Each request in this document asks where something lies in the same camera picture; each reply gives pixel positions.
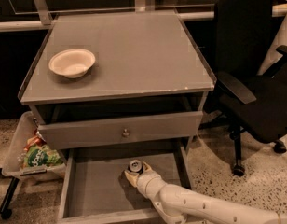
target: drawer knob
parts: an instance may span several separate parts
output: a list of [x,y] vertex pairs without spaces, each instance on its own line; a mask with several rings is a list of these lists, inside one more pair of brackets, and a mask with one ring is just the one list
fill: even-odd
[[130,135],[129,131],[127,129],[124,129],[124,132],[123,132],[122,136],[124,138],[127,138],[127,137],[129,137],[129,135]]

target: open drawer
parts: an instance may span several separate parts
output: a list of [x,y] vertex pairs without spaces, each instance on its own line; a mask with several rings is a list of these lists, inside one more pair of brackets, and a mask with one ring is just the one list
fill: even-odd
[[194,136],[202,112],[174,95],[64,104],[52,117],[39,132],[52,148],[67,149]]
[[162,223],[123,175],[134,159],[149,163],[168,183],[191,187],[178,140],[71,149],[59,223]]

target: floor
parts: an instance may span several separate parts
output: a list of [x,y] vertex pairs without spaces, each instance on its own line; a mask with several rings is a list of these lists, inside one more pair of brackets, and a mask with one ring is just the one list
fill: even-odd
[[[18,120],[0,120],[0,167],[9,148]],[[287,136],[282,138],[287,146]],[[215,198],[287,214],[287,153],[274,153],[273,145],[255,142],[242,135],[244,177],[231,174],[233,144],[226,127],[199,131],[188,147],[188,162],[194,190]],[[0,176],[0,205],[9,178]],[[62,193],[62,180],[20,182],[10,208],[10,219],[0,223],[56,223]],[[205,223],[196,219],[192,223]]]

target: office chair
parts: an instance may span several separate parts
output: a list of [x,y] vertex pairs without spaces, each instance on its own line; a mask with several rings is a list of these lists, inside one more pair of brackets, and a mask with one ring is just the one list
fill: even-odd
[[[233,174],[244,175],[241,165],[240,134],[247,131],[262,143],[276,142],[287,134],[287,84],[273,78],[271,68],[264,76],[256,73],[270,44],[273,0],[219,0],[215,4],[215,54],[212,70],[217,77],[209,94],[206,113],[219,110],[230,122],[230,138],[235,143]],[[287,47],[278,47],[287,63]]]

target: chair backrest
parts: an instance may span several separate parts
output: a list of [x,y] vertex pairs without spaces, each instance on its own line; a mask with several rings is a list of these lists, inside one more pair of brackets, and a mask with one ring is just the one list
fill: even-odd
[[255,76],[270,44],[273,0],[219,0],[215,4],[214,71]]

